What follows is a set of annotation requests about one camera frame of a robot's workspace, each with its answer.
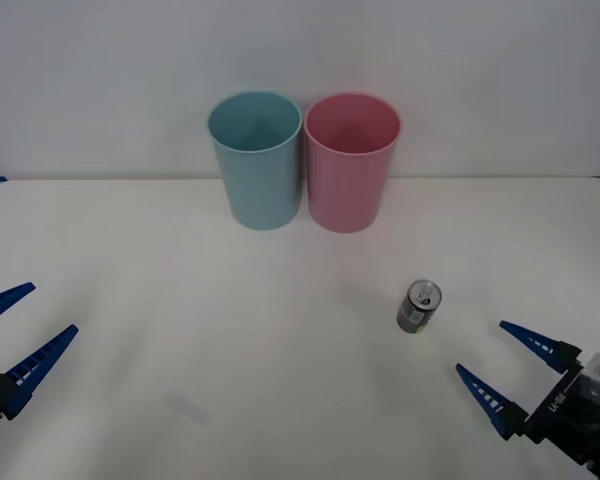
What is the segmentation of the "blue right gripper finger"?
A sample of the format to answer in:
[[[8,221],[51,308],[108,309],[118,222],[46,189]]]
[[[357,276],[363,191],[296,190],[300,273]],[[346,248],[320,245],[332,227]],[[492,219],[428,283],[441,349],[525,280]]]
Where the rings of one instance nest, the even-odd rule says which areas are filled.
[[[572,344],[549,338],[508,321],[501,321],[499,327],[519,340],[559,374],[564,374],[579,364],[578,357],[582,350]]]
[[[524,434],[528,414],[523,408],[480,380],[460,363],[455,366],[455,370],[502,439],[509,440],[514,435]]]

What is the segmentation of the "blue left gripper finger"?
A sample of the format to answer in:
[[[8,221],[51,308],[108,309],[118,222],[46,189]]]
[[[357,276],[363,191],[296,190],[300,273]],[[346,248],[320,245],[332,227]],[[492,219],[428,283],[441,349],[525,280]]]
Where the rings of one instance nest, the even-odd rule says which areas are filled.
[[[32,282],[27,282],[0,293],[0,315],[14,306],[36,289]]]
[[[14,419],[78,334],[71,324],[34,353],[0,374],[0,413]]]

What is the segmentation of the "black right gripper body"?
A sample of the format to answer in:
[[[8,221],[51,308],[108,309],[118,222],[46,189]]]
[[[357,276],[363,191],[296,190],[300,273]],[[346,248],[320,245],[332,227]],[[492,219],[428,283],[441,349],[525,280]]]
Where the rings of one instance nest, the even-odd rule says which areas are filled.
[[[600,466],[600,368],[570,368],[526,421],[526,436],[544,440],[580,466]]]

